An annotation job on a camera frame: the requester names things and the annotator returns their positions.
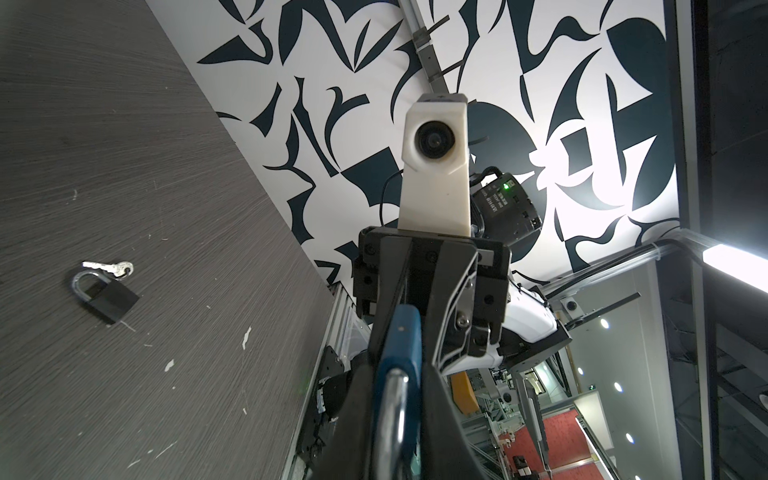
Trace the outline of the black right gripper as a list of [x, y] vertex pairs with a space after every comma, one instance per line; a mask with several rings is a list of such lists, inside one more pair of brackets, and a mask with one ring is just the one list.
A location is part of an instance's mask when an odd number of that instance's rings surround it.
[[421, 315], [423, 360], [441, 373], [445, 354], [479, 354], [502, 339], [510, 250], [501, 242], [370, 227], [353, 262], [357, 313], [373, 318], [368, 353], [380, 360], [396, 306]]

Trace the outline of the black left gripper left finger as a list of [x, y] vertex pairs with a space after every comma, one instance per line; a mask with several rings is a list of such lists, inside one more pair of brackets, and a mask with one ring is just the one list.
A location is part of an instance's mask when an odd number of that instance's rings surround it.
[[375, 376], [369, 361], [354, 373], [335, 433], [313, 468], [312, 479], [372, 479]]

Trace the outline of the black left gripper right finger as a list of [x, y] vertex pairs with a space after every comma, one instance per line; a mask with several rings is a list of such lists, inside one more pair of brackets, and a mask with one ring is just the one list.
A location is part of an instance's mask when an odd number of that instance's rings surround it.
[[422, 366], [421, 478], [485, 479], [437, 369]]

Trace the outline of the small black padlock locked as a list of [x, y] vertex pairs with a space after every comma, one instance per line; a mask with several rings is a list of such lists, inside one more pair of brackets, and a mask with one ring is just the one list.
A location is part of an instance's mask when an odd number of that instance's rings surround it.
[[110, 324], [121, 322], [140, 299], [120, 281], [93, 269], [76, 273], [71, 290], [89, 310]]

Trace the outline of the blue padlock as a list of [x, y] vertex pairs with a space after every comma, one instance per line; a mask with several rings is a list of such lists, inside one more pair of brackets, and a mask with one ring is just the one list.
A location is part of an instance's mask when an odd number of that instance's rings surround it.
[[420, 313], [412, 305], [398, 305], [375, 376], [373, 479], [396, 479], [416, 453], [421, 423], [421, 366]]

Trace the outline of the silver keys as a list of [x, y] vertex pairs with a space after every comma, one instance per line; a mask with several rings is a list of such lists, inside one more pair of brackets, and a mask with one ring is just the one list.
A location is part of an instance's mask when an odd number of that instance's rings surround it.
[[130, 276], [135, 270], [133, 263], [130, 261], [120, 261], [112, 264], [83, 261], [82, 266], [87, 269], [94, 269], [108, 273], [117, 279]]

